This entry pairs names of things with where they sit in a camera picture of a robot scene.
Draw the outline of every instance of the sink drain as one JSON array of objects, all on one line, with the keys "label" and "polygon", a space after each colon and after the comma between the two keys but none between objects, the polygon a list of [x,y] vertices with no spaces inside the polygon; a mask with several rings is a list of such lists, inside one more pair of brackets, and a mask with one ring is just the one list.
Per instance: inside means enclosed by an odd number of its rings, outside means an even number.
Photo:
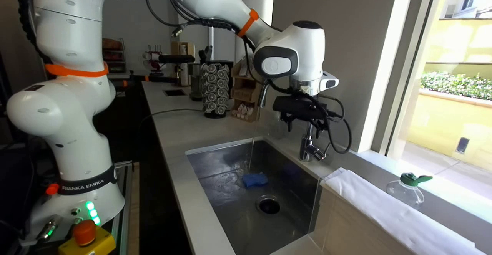
[{"label": "sink drain", "polygon": [[263,195],[256,201],[256,208],[268,215],[274,215],[280,212],[280,203],[273,195]]}]

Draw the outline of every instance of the white countertop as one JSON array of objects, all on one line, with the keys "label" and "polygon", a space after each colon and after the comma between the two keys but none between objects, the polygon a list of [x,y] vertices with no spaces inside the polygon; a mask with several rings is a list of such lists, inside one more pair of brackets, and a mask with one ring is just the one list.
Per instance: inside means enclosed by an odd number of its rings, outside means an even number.
[{"label": "white countertop", "polygon": [[[188,95],[166,96],[163,93],[163,90],[176,89],[189,93],[189,88],[176,87],[169,83],[143,81],[142,84],[151,113],[179,108],[202,109],[202,103],[192,101]],[[175,111],[154,115],[153,120],[188,239],[196,255],[235,253],[186,157],[186,151],[260,136],[316,178],[333,172],[327,165],[319,162],[300,162],[297,160],[300,139],[274,139],[263,133],[265,129],[261,124],[253,135],[254,123],[229,116],[209,119],[202,112]],[[300,246],[317,250],[313,245],[309,237],[305,236],[276,251],[275,255],[295,254]]]}]

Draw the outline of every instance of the orange ring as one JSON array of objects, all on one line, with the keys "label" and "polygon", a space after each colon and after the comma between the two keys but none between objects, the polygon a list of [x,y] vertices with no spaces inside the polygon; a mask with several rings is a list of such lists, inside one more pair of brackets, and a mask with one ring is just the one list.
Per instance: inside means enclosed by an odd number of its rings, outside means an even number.
[{"label": "orange ring", "polygon": [[70,68],[65,68],[62,65],[55,64],[46,64],[44,65],[46,71],[52,75],[58,76],[67,76],[67,75],[76,75],[76,76],[84,76],[86,78],[98,78],[103,75],[107,75],[109,73],[108,65],[104,62],[104,70],[102,71],[79,71],[72,70]]},{"label": "orange ring", "polygon": [[256,12],[254,9],[251,9],[251,11],[249,12],[249,20],[246,22],[243,29],[239,31],[238,36],[242,38],[246,34],[246,31],[248,31],[249,27],[251,27],[251,25],[258,19],[260,19],[260,15],[258,15],[258,12]]}]

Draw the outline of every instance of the plastic bottle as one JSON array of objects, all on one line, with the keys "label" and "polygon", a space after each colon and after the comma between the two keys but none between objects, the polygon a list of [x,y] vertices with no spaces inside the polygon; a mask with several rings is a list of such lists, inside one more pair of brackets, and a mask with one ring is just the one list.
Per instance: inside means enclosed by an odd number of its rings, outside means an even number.
[{"label": "plastic bottle", "polygon": [[392,197],[395,197],[408,206],[418,210],[420,209],[420,205],[424,202],[424,194],[422,194],[417,185],[420,182],[429,181],[431,179],[432,176],[422,175],[417,177],[411,172],[402,173],[400,180],[388,183],[386,192]]}]

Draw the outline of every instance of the sink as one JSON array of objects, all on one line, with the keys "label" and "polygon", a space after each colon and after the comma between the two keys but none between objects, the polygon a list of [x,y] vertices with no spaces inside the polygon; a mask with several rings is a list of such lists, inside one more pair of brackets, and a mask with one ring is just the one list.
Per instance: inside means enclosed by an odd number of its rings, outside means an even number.
[{"label": "sink", "polygon": [[308,233],[317,180],[266,141],[255,141],[250,173],[268,183],[245,189],[252,143],[188,154],[237,255],[268,255]]}]

